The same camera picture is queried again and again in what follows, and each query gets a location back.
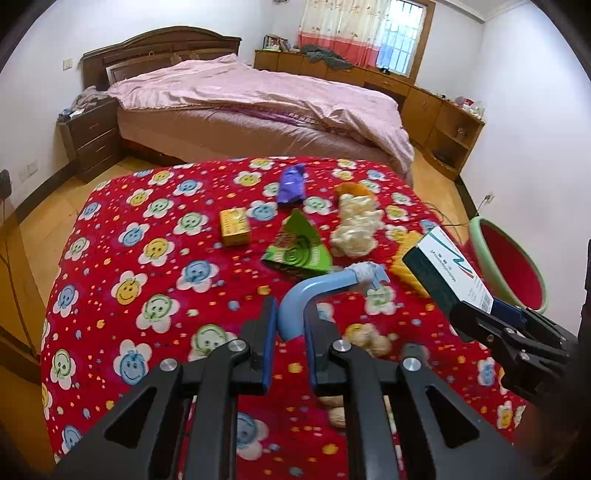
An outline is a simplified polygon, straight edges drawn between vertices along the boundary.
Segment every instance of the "purple packet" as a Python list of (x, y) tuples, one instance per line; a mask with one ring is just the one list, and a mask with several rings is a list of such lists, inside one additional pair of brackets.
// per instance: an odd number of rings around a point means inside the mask
[(287, 167), (281, 172), (277, 203), (298, 203), (306, 198), (304, 185), (305, 164), (298, 163), (294, 167)]

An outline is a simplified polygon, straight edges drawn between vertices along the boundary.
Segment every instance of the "wooden headboard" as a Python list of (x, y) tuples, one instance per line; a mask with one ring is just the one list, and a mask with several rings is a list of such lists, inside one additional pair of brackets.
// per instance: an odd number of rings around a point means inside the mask
[(111, 83), (170, 67), (181, 60), (213, 60), (238, 54), (241, 38), (196, 27), (167, 27), (142, 33), (117, 45), (85, 53), (84, 88), (107, 90)]

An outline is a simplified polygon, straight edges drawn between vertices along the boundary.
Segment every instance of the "power cord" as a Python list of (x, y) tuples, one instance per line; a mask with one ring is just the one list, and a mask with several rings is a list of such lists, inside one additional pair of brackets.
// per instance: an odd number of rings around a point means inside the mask
[[(5, 224), (6, 224), (6, 203), (3, 200), (2, 201), (2, 225), (5, 226)], [(2, 261), (2, 263), (4, 263), (4, 265), (6, 265), (6, 268), (8, 269), (8, 279), (10, 280), (10, 288), (12, 289), (12, 296), (14, 298), (14, 304), (17, 307), (18, 317), (21, 321), (21, 326), (22, 326), (23, 331), (25, 332), (25, 336), (27, 337), (27, 342), (29, 343), (29, 347), (31, 349), (31, 354), (34, 356), (35, 347), (33, 347), (33, 341), (31, 340), (31, 336), (29, 335), (27, 325), (25, 324), (25, 319), (22, 315), (21, 305), (19, 304), (18, 297), (17, 297), (17, 289), (14, 287), (14, 278), (12, 276), (12, 268), (10, 266), (10, 254), (8, 253), (8, 229), (6, 231), (6, 237), (4, 239), (4, 248), (6, 249), (6, 258), (4, 258), (2, 253), (0, 253), (0, 260)]]

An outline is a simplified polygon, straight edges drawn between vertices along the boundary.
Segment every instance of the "double bed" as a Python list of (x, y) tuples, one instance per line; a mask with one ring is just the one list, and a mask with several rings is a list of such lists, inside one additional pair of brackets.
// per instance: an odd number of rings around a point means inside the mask
[[(154, 30), (85, 54), (84, 84), (119, 100), (119, 131), (137, 157), (168, 163), (271, 155), (363, 159), (411, 181), (414, 149), (393, 99), (352, 85), (260, 72), (238, 60), (240, 42), (193, 27)], [(203, 72), (216, 70), (212, 63), (223, 71), (204, 86)], [(192, 78), (175, 95), (171, 78), (189, 68)]]

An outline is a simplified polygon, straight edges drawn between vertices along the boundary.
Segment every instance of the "curtain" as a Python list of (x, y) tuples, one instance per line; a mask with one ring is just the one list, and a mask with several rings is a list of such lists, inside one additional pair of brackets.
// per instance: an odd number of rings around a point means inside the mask
[(391, 0), (308, 0), (300, 25), (300, 46), (329, 48), (349, 62), (374, 66)]

